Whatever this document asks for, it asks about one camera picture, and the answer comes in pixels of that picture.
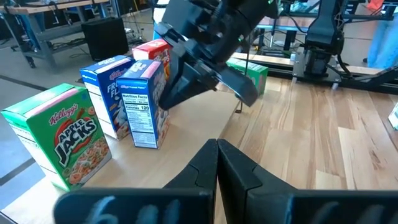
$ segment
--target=cereal box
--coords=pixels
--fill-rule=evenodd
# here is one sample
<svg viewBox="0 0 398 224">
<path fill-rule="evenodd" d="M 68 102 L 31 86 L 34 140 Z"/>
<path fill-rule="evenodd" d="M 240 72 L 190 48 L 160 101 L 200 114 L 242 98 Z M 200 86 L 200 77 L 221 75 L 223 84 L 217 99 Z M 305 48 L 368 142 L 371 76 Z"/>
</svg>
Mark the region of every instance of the cereal box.
<svg viewBox="0 0 398 224">
<path fill-rule="evenodd" d="M 158 149 L 169 128 L 169 112 L 158 106 L 166 84 L 163 65 L 155 60 L 139 60 L 117 83 L 134 145 Z"/>
<path fill-rule="evenodd" d="M 47 178 L 63 190 L 81 187 L 111 158 L 85 88 L 61 84 L 1 113 Z"/>
<path fill-rule="evenodd" d="M 246 61 L 230 58 L 226 62 L 229 67 L 233 67 L 244 74 L 244 69 L 246 68 Z M 248 63 L 248 72 L 246 74 L 256 86 L 259 95 L 264 94 L 266 88 L 266 80 L 268 75 L 268 68 L 255 63 Z"/>
<path fill-rule="evenodd" d="M 102 130 L 118 140 L 129 134 L 129 125 L 116 78 L 133 63 L 133 59 L 120 55 L 80 69 Z"/>
<path fill-rule="evenodd" d="M 136 60 L 154 59 L 163 62 L 166 81 L 170 76 L 170 45 L 163 39 L 146 42 L 132 49 L 132 56 Z"/>
</svg>

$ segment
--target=blue cereal box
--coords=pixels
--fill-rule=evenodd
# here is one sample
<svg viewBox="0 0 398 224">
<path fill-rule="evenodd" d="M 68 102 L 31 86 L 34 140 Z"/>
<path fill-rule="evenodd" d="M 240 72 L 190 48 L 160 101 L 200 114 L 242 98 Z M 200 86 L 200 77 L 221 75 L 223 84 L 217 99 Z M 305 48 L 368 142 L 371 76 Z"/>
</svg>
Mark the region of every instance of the blue cereal box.
<svg viewBox="0 0 398 224">
<path fill-rule="evenodd" d="M 118 55 L 80 69 L 103 132 L 118 140 L 129 134 L 129 125 L 116 78 L 133 63 L 134 59 Z"/>
<path fill-rule="evenodd" d="M 159 107 L 166 84 L 163 65 L 138 60 L 117 80 L 136 147 L 158 149 L 169 128 L 169 112 Z"/>
</svg>

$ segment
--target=wooden table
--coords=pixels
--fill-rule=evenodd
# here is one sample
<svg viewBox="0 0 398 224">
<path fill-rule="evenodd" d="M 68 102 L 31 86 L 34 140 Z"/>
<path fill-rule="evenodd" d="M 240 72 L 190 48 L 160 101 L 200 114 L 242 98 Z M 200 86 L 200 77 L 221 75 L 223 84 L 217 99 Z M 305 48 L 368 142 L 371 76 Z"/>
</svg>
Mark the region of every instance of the wooden table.
<svg viewBox="0 0 398 224">
<path fill-rule="evenodd" d="M 113 159 L 85 186 L 163 187 L 207 139 L 220 137 L 237 104 L 233 94 L 208 91 L 172 108 L 170 127 L 159 150 L 135 148 L 131 137 L 120 142 L 107 138 Z M 61 194 L 44 178 L 2 212 L 19 224 L 52 223 L 52 209 Z"/>
<path fill-rule="evenodd" d="M 94 2 L 96 4 L 100 4 L 100 3 L 109 2 L 109 0 L 94 0 Z M 57 7 L 58 7 L 58 9 L 67 9 L 70 7 L 87 6 L 92 3 L 93 2 L 91 0 L 86 0 L 86 1 L 62 3 L 62 4 L 58 4 Z M 30 2 L 29 4 L 41 5 L 43 3 Z M 25 7 L 25 6 L 23 6 L 23 7 L 8 7 L 8 10 L 11 14 L 35 14 L 38 12 L 47 12 L 47 11 L 55 10 L 55 7 L 54 6 L 42 6 L 42 7 Z M 0 6 L 0 12 L 6 12 L 6 10 L 4 9 L 4 6 Z"/>
<path fill-rule="evenodd" d="M 233 58 L 238 58 L 241 60 L 246 60 L 247 55 L 243 53 L 234 53 L 232 54 Z M 292 66 L 294 65 L 294 62 L 291 61 L 288 58 L 279 58 L 279 57 L 270 57 L 270 56 L 263 56 L 263 55 L 254 55 L 254 54 L 249 54 L 249 60 L 252 60 L 253 62 L 260 62 L 260 63 L 269 63 L 269 64 L 274 64 L 274 65 L 286 65 L 286 66 Z M 367 68 L 367 67 L 359 67 L 359 66 L 347 66 L 348 70 L 352 73 L 359 73 L 359 74 L 364 74 L 364 75 L 375 75 L 378 72 L 381 72 L 382 69 L 378 68 Z M 343 69 L 339 66 L 337 69 L 341 72 L 343 72 Z"/>
<path fill-rule="evenodd" d="M 113 6 L 113 11 L 116 12 L 115 8 L 115 2 L 116 0 L 110 0 L 112 2 Z M 35 68 L 35 63 L 33 58 L 39 58 L 45 60 L 50 68 L 53 71 L 57 71 L 57 64 L 55 63 L 53 54 L 61 52 L 63 50 L 67 50 L 76 46 L 79 46 L 81 44 L 85 44 L 85 40 L 78 41 L 74 44 L 67 44 L 63 47 L 59 47 L 57 49 L 53 49 L 49 47 L 48 42 L 51 40 L 60 38 L 60 37 L 65 37 L 68 35 L 76 34 L 81 32 L 81 23 L 86 22 L 85 18 L 85 13 L 84 13 L 84 6 L 90 5 L 90 4 L 96 4 L 98 5 L 98 11 L 101 16 L 101 18 L 108 17 L 108 7 L 106 6 L 107 3 L 109 3 L 109 0 L 86 0 L 86 1 L 78 1 L 78 2 L 69 2 L 69 3 L 60 3 L 57 4 L 58 9 L 63 10 L 67 9 L 70 7 L 76 7 L 77 12 L 80 18 L 80 22 L 74 23 L 72 25 L 65 25 L 62 27 L 56 27 L 53 29 L 49 30 L 43 30 L 43 27 L 40 26 L 39 24 L 41 23 L 38 20 L 38 17 L 35 16 L 37 13 L 43 13 L 47 11 L 54 11 L 55 7 L 54 6 L 42 6 L 42 7 L 8 7 L 9 14 L 6 13 L 6 10 L 4 6 L 0 6 L 0 12 L 3 13 L 3 18 L 4 21 L 6 22 L 6 25 L 8 29 L 10 30 L 10 33 L 12 34 L 13 38 L 16 40 L 18 47 L 21 49 L 21 52 L 25 59 L 27 60 L 28 64 L 30 67 Z M 41 5 L 41 2 L 30 2 L 30 4 L 33 5 Z M 32 32 L 31 36 L 34 36 L 34 38 L 37 40 L 37 43 L 39 46 L 37 47 L 36 51 L 33 51 L 31 49 L 28 49 L 25 46 L 25 42 L 22 40 L 21 36 L 19 35 L 19 29 L 20 29 L 20 24 L 17 23 L 17 19 L 14 17 L 14 15 L 20 15 L 24 16 L 27 19 L 24 20 L 26 22 L 26 26 L 30 27 Z"/>
<path fill-rule="evenodd" d="M 267 77 L 222 138 L 298 189 L 398 190 L 398 96 Z M 215 223 L 225 224 L 216 201 Z"/>
</svg>

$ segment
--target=green box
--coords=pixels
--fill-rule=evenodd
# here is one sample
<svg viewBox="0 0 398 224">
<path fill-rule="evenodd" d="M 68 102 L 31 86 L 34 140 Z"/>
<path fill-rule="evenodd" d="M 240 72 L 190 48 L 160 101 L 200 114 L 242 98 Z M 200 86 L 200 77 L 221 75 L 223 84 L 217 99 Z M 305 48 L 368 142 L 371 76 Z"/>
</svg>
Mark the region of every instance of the green box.
<svg viewBox="0 0 398 224">
<path fill-rule="evenodd" d="M 246 68 L 246 61 L 236 58 L 230 58 L 226 63 L 228 66 L 233 67 L 242 72 L 242 74 L 244 74 L 244 69 Z M 262 95 L 264 93 L 264 89 L 266 87 L 267 75 L 268 75 L 267 67 L 251 62 L 248 63 L 247 76 L 253 81 L 254 85 L 257 88 L 257 91 L 259 92 L 259 95 Z"/>
<path fill-rule="evenodd" d="M 61 84 L 1 111 L 53 185 L 81 187 L 111 159 L 85 88 Z"/>
</svg>

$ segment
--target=nutrition facts label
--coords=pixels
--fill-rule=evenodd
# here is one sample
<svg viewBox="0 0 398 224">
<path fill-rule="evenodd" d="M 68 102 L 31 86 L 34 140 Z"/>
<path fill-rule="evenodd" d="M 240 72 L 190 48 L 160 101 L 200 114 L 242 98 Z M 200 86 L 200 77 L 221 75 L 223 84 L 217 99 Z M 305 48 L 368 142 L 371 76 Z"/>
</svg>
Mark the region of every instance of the nutrition facts label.
<svg viewBox="0 0 398 224">
<path fill-rule="evenodd" d="M 123 93 L 122 96 L 134 144 L 138 147 L 156 148 L 148 96 L 128 93 Z"/>
</svg>

